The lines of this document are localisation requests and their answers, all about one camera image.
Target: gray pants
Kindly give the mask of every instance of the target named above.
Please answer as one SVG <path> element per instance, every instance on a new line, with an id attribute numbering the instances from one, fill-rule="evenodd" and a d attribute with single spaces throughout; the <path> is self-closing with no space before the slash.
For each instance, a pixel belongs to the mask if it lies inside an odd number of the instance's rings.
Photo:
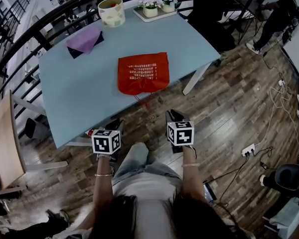
<path id="1" fill-rule="evenodd" d="M 142 142 L 134 144 L 113 177 L 112 185 L 139 173 L 151 173 L 181 180 L 167 165 L 148 157 L 149 150 Z"/>

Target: purple paper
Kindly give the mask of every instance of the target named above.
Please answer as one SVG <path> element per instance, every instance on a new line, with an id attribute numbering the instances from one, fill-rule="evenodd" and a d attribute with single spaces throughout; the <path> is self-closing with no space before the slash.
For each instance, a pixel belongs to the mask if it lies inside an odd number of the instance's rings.
<path id="1" fill-rule="evenodd" d="M 73 38 L 66 40 L 65 45 L 69 48 L 89 54 L 101 32 L 96 26 L 88 26 Z"/>

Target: red bag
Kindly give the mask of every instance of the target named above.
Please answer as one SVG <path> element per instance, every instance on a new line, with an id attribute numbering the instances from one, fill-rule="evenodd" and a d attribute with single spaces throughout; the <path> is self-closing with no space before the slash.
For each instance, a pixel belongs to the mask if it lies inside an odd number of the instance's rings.
<path id="1" fill-rule="evenodd" d="M 154 93 L 169 85 L 167 53 L 119 58 L 118 86 L 123 94 Z"/>

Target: tray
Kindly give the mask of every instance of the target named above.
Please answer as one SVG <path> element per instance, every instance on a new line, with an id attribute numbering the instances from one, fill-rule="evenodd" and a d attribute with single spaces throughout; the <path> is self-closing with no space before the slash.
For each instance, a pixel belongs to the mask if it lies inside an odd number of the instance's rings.
<path id="1" fill-rule="evenodd" d="M 173 12 L 166 13 L 163 10 L 161 10 L 160 8 L 158 8 L 158 15 L 153 18 L 148 18 L 143 14 L 143 8 L 135 7 L 135 8 L 133 8 L 133 12 L 135 13 L 135 15 L 137 17 L 139 17 L 144 22 L 152 22 L 154 20 L 158 20 L 161 18 L 165 18 L 165 17 L 169 17 L 169 16 L 177 14 L 177 10 L 175 10 Z"/>

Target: white box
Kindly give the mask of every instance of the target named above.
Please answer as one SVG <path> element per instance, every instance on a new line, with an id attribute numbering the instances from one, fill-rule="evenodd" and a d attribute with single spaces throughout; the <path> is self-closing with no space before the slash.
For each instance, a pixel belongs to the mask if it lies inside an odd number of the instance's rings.
<path id="1" fill-rule="evenodd" d="M 174 146 L 194 144 L 194 122 L 168 122 L 167 138 Z"/>
<path id="2" fill-rule="evenodd" d="M 92 145 L 94 153 L 112 155 L 121 148 L 121 133 L 116 130 L 95 130 Z"/>

